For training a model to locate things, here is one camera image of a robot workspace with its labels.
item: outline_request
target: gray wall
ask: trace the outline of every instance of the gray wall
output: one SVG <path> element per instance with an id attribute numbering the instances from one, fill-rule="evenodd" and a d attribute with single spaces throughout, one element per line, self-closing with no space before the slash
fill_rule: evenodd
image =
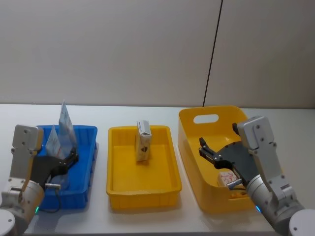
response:
<path id="1" fill-rule="evenodd" d="M 202 106 L 221 0 L 2 0 L 0 103 Z M 224 0 L 205 105 L 315 107 L 315 2 Z"/>
<path id="2" fill-rule="evenodd" d="M 315 107 L 315 1 L 224 0 L 205 105 Z"/>

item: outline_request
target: white table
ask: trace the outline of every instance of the white table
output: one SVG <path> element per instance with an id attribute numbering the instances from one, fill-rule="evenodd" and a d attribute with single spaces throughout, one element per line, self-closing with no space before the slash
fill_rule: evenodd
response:
<path id="1" fill-rule="evenodd" d="M 10 153 L 16 124 L 44 125 L 58 123 L 61 106 L 0 105 L 0 189 L 9 176 Z M 27 234 L 116 234 L 116 233 L 199 233 L 261 232 L 271 235 L 272 228 L 256 210 L 231 214 L 207 215 L 198 207 L 191 190 L 178 143 L 178 112 L 183 108 L 68 106 L 73 124 L 98 127 L 96 141 L 99 151 L 88 206 L 84 210 L 61 210 L 55 214 L 40 212 L 32 220 Z M 244 109 L 249 116 L 267 116 L 272 125 L 277 153 L 282 168 L 296 191 L 300 202 L 315 208 L 314 177 L 315 110 Z M 183 184 L 179 204 L 158 212 L 115 213 L 106 194 L 108 129 L 113 126 L 135 125 L 147 119 L 150 124 L 171 128 L 173 143 Z"/>

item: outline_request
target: small box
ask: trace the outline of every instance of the small box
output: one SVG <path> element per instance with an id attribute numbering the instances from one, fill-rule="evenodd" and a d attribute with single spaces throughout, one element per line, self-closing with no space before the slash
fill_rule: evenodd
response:
<path id="1" fill-rule="evenodd" d="M 134 160 L 137 126 L 108 130 L 106 192 L 114 210 L 170 207 L 182 182 L 169 127 L 151 125 L 150 161 Z"/>
<path id="2" fill-rule="evenodd" d="M 146 161 L 149 159 L 150 143 L 152 134 L 150 125 L 147 120 L 137 121 L 137 135 L 136 135 L 136 161 Z"/>
<path id="3" fill-rule="evenodd" d="M 226 187 L 228 183 L 231 183 L 238 178 L 232 171 L 224 171 L 218 174 L 218 186 Z"/>

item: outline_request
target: tray rim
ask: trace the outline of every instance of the tray rim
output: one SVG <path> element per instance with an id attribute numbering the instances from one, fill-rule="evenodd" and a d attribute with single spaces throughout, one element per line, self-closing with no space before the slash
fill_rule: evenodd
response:
<path id="1" fill-rule="evenodd" d="M 111 196 L 146 196 L 146 195 L 153 195 L 153 194 L 170 194 L 170 193 L 178 193 L 182 190 L 182 181 L 179 175 L 179 169 L 177 165 L 177 160 L 176 160 L 176 155 L 175 155 L 175 150 L 174 150 L 174 145 L 173 145 L 173 140 L 172 140 L 172 135 L 170 128 L 166 125 L 150 125 L 150 128 L 163 128 L 166 129 L 167 133 L 167 139 L 168 139 L 168 144 L 173 147 L 170 148 L 171 152 L 171 160 L 173 164 L 173 171 L 175 174 L 176 178 L 176 186 L 172 187 L 169 190 L 164 190 L 162 191 L 161 189 L 152 189 L 152 190 L 133 190 L 133 191 L 116 191 L 112 190 L 110 188 L 111 183 L 113 182 L 112 180 L 112 155 L 110 154 L 112 152 L 112 132 L 113 130 L 116 129 L 136 129 L 136 125 L 127 125 L 127 126 L 116 126 L 116 127 L 111 127 L 108 129 L 108 158 L 107 158 L 107 183 L 106 183 L 106 193 Z"/>
<path id="2" fill-rule="evenodd" d="M 42 128 L 50 128 L 53 127 L 53 125 L 37 125 L 38 127 L 42 127 Z M 87 173 L 93 164 L 93 153 L 95 151 L 95 144 L 96 144 L 96 137 L 97 137 L 97 132 L 98 129 L 96 126 L 93 125 L 73 125 L 73 128 L 79 128 L 79 129 L 87 129 L 87 128 L 92 128 L 94 130 L 93 132 L 93 136 L 92 136 L 92 141 L 91 145 L 90 145 L 90 152 L 89 152 L 89 164 L 87 165 L 87 168 L 85 170 L 85 172 Z M 90 175 L 86 175 L 86 178 L 84 179 L 84 183 L 83 183 L 83 188 L 80 190 L 62 190 L 60 191 L 60 196 L 71 196 L 71 195 L 77 195 L 77 194 L 83 194 L 88 190 L 88 185 L 89 185 L 89 181 L 90 181 Z M 54 196 L 55 193 L 54 192 L 45 192 L 45 195 L 47 196 Z"/>
<path id="3" fill-rule="evenodd" d="M 190 149 L 190 151 L 191 151 L 192 153 L 193 153 L 192 147 L 191 147 L 191 145 L 190 145 L 190 143 L 189 143 L 189 139 L 191 138 L 191 136 L 188 136 L 188 135 L 187 135 L 187 132 L 186 132 L 185 127 L 184 127 L 183 122 L 182 122 L 182 116 L 185 116 L 187 112 L 189 113 L 189 111 L 192 111 L 192 110 L 193 110 L 194 112 L 198 113 L 198 114 L 194 115 L 194 117 L 200 116 L 200 115 L 208 115 L 208 114 L 209 114 L 209 112 L 208 112 L 208 109 L 209 109 L 209 108 L 211 108 L 211 109 L 216 109 L 216 108 L 219 108 L 219 109 L 222 109 L 222 108 L 224 108 L 224 109 L 232 109 L 232 110 L 234 110 L 234 111 L 241 112 L 242 115 L 244 115 L 244 120 L 247 119 L 247 115 L 242 111 L 242 109 L 239 108 L 239 107 L 237 107 L 237 106 L 233 106 L 233 105 L 193 107 L 193 108 L 182 109 L 182 110 L 179 112 L 179 125 L 181 125 L 181 126 L 183 127 L 183 131 L 184 131 L 184 134 L 185 134 L 185 140 L 187 140 L 188 145 L 189 145 L 189 149 Z M 209 125 L 209 123 L 201 123 L 201 124 L 197 124 L 197 125 L 206 127 L 207 125 Z M 194 154 L 192 155 L 192 157 L 194 158 L 194 160 L 196 160 L 197 158 L 199 158 L 198 156 L 196 156 L 196 155 L 194 155 Z M 219 188 L 219 189 L 225 191 L 226 187 L 223 187 L 223 186 L 215 186 L 215 185 L 212 185 L 211 183 L 209 183 L 209 182 L 207 181 L 207 178 L 204 177 L 205 173 L 204 173 L 203 171 L 201 171 L 201 169 L 200 169 L 200 167 L 199 167 L 199 164 L 198 164 L 197 162 L 196 162 L 196 165 L 197 165 L 197 167 L 198 167 L 198 171 L 200 172 L 200 174 L 201 174 L 201 176 L 202 176 L 203 181 L 205 181 L 209 186 L 211 186 L 211 187 L 213 187 L 213 188 Z"/>

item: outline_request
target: cable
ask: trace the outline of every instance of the cable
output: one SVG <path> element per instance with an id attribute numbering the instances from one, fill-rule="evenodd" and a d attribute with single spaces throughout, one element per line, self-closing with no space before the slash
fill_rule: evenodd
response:
<path id="1" fill-rule="evenodd" d="M 210 59 L 210 66 L 209 66 L 209 72 L 208 72 L 208 79 L 207 79 L 207 84 L 206 84 L 206 91 L 205 91 L 205 96 L 203 98 L 203 104 L 202 104 L 203 107 L 205 106 L 205 101 L 206 101 L 206 96 L 207 96 L 207 89 L 208 89 L 208 83 L 209 83 L 209 78 L 210 78 L 210 71 L 211 71 L 211 66 L 212 66 L 213 54 L 215 52 L 215 46 L 216 46 L 216 40 L 217 40 L 217 35 L 218 35 L 218 29 L 219 29 L 219 22 L 220 22 L 220 17 L 221 17 L 222 5 L 223 5 L 223 0 L 221 0 L 221 6 L 220 6 L 220 11 L 219 11 L 219 16 L 218 16 L 218 23 L 217 23 L 216 34 L 215 34 L 215 40 L 213 42 L 213 48 L 212 48 L 211 59 Z"/>
<path id="2" fill-rule="evenodd" d="M 55 189 L 55 194 L 56 194 L 56 197 L 57 197 L 58 203 L 59 203 L 58 208 L 56 210 L 39 209 L 40 211 L 45 212 L 45 213 L 56 213 L 56 212 L 58 212 L 61 209 L 61 198 L 60 198 L 58 189 Z"/>

